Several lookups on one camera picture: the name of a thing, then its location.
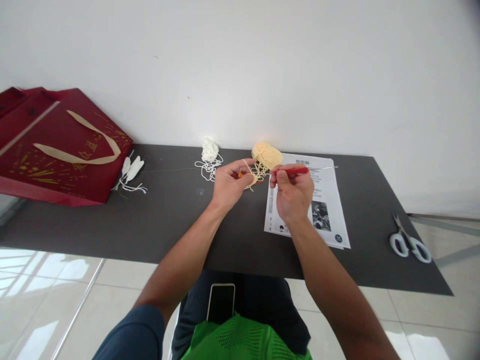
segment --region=table top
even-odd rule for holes
[[[146,194],[114,191],[105,205],[83,207],[27,201],[0,229],[0,246],[159,263],[206,208],[214,183],[191,169],[201,158],[199,147],[132,148],[145,165],[131,184],[143,183]],[[251,157],[249,150],[221,149],[220,154],[224,164]],[[359,286],[452,295],[434,262],[400,257],[390,247],[389,237],[398,231],[392,213],[411,236],[420,237],[373,157],[302,155],[330,158],[338,166],[351,249],[331,250]],[[164,171],[174,169],[189,170]],[[292,240],[264,232],[268,186],[243,193],[218,228],[206,268],[303,279]]]

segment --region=paper sheet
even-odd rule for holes
[[[282,155],[283,164],[301,163],[309,169],[334,166],[334,161],[329,158],[288,153]],[[308,209],[308,219],[328,246],[350,249],[335,169],[313,170],[310,174],[315,188],[313,201]],[[278,187],[268,189],[264,231],[291,237],[289,229],[277,211],[277,192]]]

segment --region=beige ribbon handle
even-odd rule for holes
[[[105,135],[103,132],[98,130],[95,126],[93,126],[91,123],[89,123],[87,120],[85,120],[83,117],[80,115],[74,113],[73,111],[67,110],[67,113],[69,113],[77,122],[82,124],[84,127],[89,128],[93,130],[94,132],[97,132],[105,138],[105,140],[108,142],[108,144],[111,147],[111,150],[113,151],[113,155],[111,156],[105,156],[105,157],[99,157],[94,160],[85,160],[77,156],[70,155],[69,153],[66,153],[64,151],[58,150],[56,148],[34,143],[33,146],[39,149],[41,152],[47,154],[48,156],[51,156],[52,158],[62,160],[67,163],[72,163],[72,164],[92,164],[92,165],[103,165],[103,164],[108,164],[114,162],[120,155],[121,151],[115,140],[113,140],[111,137]]]

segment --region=person's left hand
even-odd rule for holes
[[[244,189],[254,181],[254,177],[245,162],[248,165],[253,165],[256,160],[246,158],[243,161],[240,159],[216,169],[211,205],[225,214],[234,207],[242,196]]]

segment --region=dark pants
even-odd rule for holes
[[[235,311],[244,318],[270,325],[295,354],[305,355],[310,333],[292,302],[284,278],[253,276],[204,269],[182,301],[171,344],[173,359],[190,347],[194,329],[207,318],[212,284],[235,284]]]

